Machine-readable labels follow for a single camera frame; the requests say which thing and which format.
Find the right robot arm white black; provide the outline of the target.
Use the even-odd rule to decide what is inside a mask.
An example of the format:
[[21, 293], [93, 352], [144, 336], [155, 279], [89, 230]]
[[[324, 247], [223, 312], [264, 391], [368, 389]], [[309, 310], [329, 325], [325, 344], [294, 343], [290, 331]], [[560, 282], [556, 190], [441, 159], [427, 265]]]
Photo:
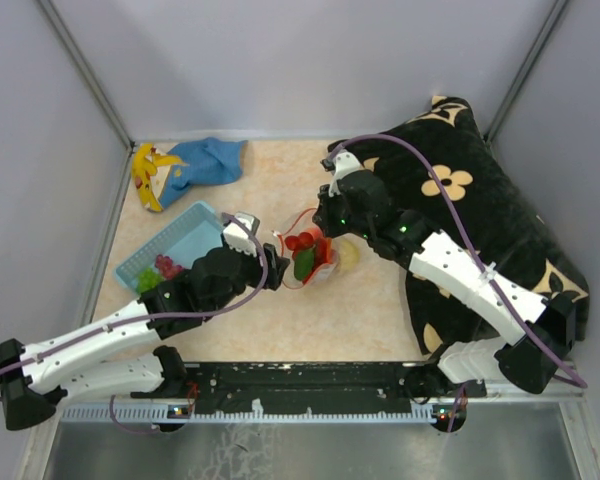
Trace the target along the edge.
[[497, 331], [495, 338], [442, 348], [426, 372], [434, 393], [450, 395], [468, 381], [507, 380], [540, 394], [570, 353], [575, 341], [570, 299], [549, 300], [478, 265], [421, 213], [395, 206], [370, 171], [321, 186], [313, 220], [329, 237], [363, 238], [379, 257], [448, 291]]

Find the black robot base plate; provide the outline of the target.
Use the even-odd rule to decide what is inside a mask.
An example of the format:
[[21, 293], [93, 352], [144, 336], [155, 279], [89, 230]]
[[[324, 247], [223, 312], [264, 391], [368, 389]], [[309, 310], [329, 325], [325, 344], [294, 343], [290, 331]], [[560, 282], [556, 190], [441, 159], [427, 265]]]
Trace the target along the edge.
[[460, 386], [429, 363], [202, 362], [164, 390], [134, 399], [193, 399], [199, 414], [252, 412], [258, 400], [268, 414], [409, 413], [418, 399], [456, 395]]

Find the clear zip bag orange zipper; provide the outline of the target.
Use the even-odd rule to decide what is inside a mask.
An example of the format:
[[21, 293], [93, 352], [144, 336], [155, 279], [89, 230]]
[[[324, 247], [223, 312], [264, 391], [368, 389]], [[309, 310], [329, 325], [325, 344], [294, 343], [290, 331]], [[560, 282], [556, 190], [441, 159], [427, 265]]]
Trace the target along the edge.
[[327, 236], [313, 221], [316, 211], [315, 207], [301, 210], [271, 231], [280, 255], [290, 261], [283, 277], [290, 290], [349, 273], [360, 261], [359, 249], [350, 240]]

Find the light blue plastic basket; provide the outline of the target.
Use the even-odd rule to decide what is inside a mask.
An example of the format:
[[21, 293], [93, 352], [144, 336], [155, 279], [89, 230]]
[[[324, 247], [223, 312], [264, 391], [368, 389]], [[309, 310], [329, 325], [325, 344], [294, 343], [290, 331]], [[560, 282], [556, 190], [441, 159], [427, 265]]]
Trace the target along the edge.
[[146, 268], [156, 272], [157, 255], [168, 255], [184, 268], [222, 245], [221, 224], [215, 210], [203, 201], [192, 204], [114, 269], [117, 281], [136, 292], [136, 277]]

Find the yellow pear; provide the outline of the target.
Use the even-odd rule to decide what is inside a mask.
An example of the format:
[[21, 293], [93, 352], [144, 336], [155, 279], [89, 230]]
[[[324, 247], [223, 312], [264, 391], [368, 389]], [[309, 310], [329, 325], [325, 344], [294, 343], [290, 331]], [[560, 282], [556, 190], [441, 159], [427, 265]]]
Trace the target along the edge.
[[339, 258], [339, 267], [342, 271], [352, 270], [359, 263], [359, 250], [351, 241], [346, 239], [339, 240], [336, 250]]

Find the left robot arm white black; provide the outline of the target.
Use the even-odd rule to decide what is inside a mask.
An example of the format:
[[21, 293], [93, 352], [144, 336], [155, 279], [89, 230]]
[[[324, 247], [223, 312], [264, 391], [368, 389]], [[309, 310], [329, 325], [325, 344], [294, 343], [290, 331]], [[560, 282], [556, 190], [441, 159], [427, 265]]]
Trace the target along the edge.
[[277, 290], [290, 261], [271, 244], [263, 252], [254, 257], [214, 248], [102, 320], [38, 344], [2, 342], [0, 402], [7, 430], [39, 425], [85, 399], [181, 394], [187, 369], [164, 340], [239, 308], [245, 291]]

